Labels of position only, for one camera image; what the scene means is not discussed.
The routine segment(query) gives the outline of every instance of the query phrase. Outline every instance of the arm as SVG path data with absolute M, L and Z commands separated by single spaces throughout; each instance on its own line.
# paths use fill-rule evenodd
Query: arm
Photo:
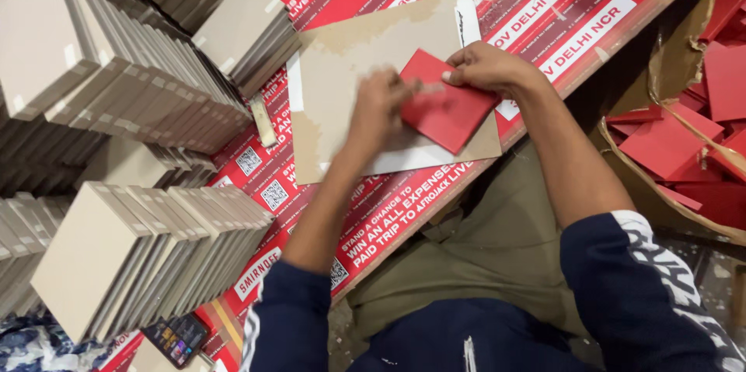
M 448 63 L 457 69 L 444 77 L 446 82 L 469 83 L 517 102 L 563 228 L 591 215 L 635 209 L 619 178 L 537 68 L 482 42 L 461 49 Z
M 414 90 L 390 69 L 360 81 L 347 140 L 247 313 L 241 372 L 328 370 L 329 273 L 342 222 L 353 187 L 401 128 L 399 106 Z
M 473 43 L 444 73 L 516 100 L 564 228 L 562 271 L 609 371 L 743 370 L 744 359 L 701 307 L 692 272 L 653 242 L 644 217 L 543 73 Z

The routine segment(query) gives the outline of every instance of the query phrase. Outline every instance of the red box lid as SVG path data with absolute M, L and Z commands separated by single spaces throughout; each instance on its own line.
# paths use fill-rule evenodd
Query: red box lid
M 746 130 L 739 130 L 731 136 L 728 136 L 728 138 L 723 141 L 722 145 L 726 148 L 735 150 L 743 156 L 746 156 Z M 742 182 L 746 183 L 746 174 L 742 173 L 741 170 L 739 170 L 735 165 L 728 162 L 728 160 L 723 157 L 723 154 L 719 153 L 718 151 L 713 151 L 710 156 L 715 162 L 723 167 L 725 171 L 730 173 L 733 177 L 736 177 L 737 179 L 740 179 Z
M 442 92 L 420 93 L 401 107 L 401 119 L 453 154 L 459 153 L 498 103 L 497 94 L 441 81 L 453 67 L 417 49 L 401 72 L 405 80 L 443 85 Z
M 710 139 L 723 132 L 722 126 L 682 103 L 673 104 L 671 109 Z M 671 181 L 681 170 L 687 170 L 692 161 L 696 162 L 704 146 L 672 114 L 664 111 L 663 120 L 644 123 L 619 148 L 664 180 Z
M 709 107 L 714 121 L 746 118 L 746 46 L 705 53 Z
M 680 194 L 702 203 L 699 214 L 720 225 L 746 229 L 746 186 L 736 183 L 682 183 Z
M 680 193 L 676 193 L 676 191 L 673 191 L 670 188 L 663 187 L 658 184 L 658 189 L 662 191 L 664 195 L 669 196 L 671 199 L 676 200 L 676 202 L 685 205 L 694 212 L 699 212 L 699 209 L 702 209 L 702 203 L 699 203 L 694 199 L 690 199 Z

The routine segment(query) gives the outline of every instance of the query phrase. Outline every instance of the hand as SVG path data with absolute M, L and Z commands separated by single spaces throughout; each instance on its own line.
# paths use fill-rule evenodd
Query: hand
M 536 91 L 554 91 L 537 67 L 488 43 L 471 43 L 445 62 L 455 67 L 443 73 L 443 82 L 451 85 L 471 85 L 509 100 L 520 100 Z
M 401 129 L 401 104 L 412 98 L 421 85 L 420 81 L 405 83 L 393 68 L 362 78 L 343 149 L 368 165 Z

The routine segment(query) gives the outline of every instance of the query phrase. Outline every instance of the patterned fabric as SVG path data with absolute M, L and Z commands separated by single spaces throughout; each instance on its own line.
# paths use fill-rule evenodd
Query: patterned fabric
M 73 344 L 46 309 L 0 322 L 0 372 L 88 372 L 106 357 L 95 341 Z

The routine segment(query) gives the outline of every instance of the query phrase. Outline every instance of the olive green pants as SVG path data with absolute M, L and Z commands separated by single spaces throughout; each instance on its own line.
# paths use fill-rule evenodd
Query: olive green pants
M 423 240 L 385 260 L 347 296 L 368 338 L 433 301 L 490 297 L 587 335 L 560 270 L 560 230 L 533 142 L 512 155 L 474 211 L 441 243 Z

